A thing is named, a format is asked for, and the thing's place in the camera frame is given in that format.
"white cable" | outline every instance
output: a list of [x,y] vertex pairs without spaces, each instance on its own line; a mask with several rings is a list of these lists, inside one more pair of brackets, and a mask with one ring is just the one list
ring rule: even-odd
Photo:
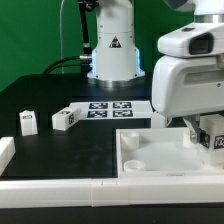
[[61,8],[60,8],[60,21],[59,21],[59,26],[60,26],[60,44],[61,44],[61,59],[64,58],[64,37],[63,37],[63,12],[64,12],[64,5],[65,5],[65,0],[61,1]]

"black cable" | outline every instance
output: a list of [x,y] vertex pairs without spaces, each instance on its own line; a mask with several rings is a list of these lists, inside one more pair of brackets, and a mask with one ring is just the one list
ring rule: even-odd
[[75,67],[75,66],[89,66],[89,64],[79,64],[79,65],[75,65],[75,64],[70,64],[70,65],[58,65],[55,66],[53,68],[51,68],[47,73],[45,73],[45,75],[49,75],[52,71],[54,71],[57,68],[66,68],[66,67]]
[[54,68],[55,66],[59,65],[59,64],[62,64],[64,62],[67,62],[67,61],[73,61],[73,60],[79,60],[79,56],[72,56],[72,57],[68,57],[68,58],[64,58],[64,59],[61,59],[59,61],[56,61],[54,62],[53,64],[51,64],[49,67],[47,67],[44,72],[42,73],[43,75],[46,75],[49,73],[49,70],[51,70],[52,68]]
[[89,31],[88,31],[88,25],[87,25],[87,19],[86,19],[85,5],[83,2],[80,2],[80,0],[78,0],[78,5],[79,5],[80,18],[81,18],[83,53],[91,54],[92,48],[91,48],[90,42],[89,42]]

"white box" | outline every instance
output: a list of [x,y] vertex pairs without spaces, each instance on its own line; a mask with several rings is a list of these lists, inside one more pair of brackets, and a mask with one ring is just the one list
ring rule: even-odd
[[15,154],[15,144],[13,137],[0,139],[0,176]]
[[24,111],[21,112],[19,116],[22,129],[22,136],[38,134],[37,121],[34,111]]
[[52,116],[53,129],[66,131],[79,121],[81,109],[78,107],[65,107],[63,110]]

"blue light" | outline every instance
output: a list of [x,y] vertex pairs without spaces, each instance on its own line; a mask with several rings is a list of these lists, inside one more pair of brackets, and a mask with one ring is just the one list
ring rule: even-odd
[[138,73],[140,74],[141,73],[141,60],[140,60],[140,51],[138,50],[137,51],[137,60],[138,60]]
[[92,52],[92,74],[96,74],[96,52]]

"black sticker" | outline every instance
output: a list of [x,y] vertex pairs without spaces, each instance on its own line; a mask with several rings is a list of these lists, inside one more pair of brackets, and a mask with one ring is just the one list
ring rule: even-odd
[[114,109],[128,109],[132,108],[131,102],[115,102],[113,103]]
[[107,111],[89,111],[87,118],[105,118],[107,117]]
[[64,111],[62,111],[60,114],[68,115],[68,114],[70,114],[70,113],[71,113],[70,111],[66,111],[66,110],[64,110]]
[[116,36],[114,37],[112,43],[110,44],[110,48],[121,48],[121,44]]
[[114,110],[113,117],[133,117],[132,110]]
[[107,109],[108,108],[108,103],[90,103],[89,109]]
[[74,115],[71,114],[71,115],[69,116],[69,124],[74,123],[74,121],[75,121],[75,119],[74,119]]
[[32,119],[33,116],[32,115],[27,115],[27,116],[23,116],[23,119],[26,120],[26,119]]
[[203,136],[203,138],[201,137],[201,144],[204,146],[204,147],[206,147],[207,149],[209,149],[209,147],[210,147],[210,135],[208,135],[208,134],[205,134],[204,136]]
[[224,135],[215,137],[214,149],[224,149]]

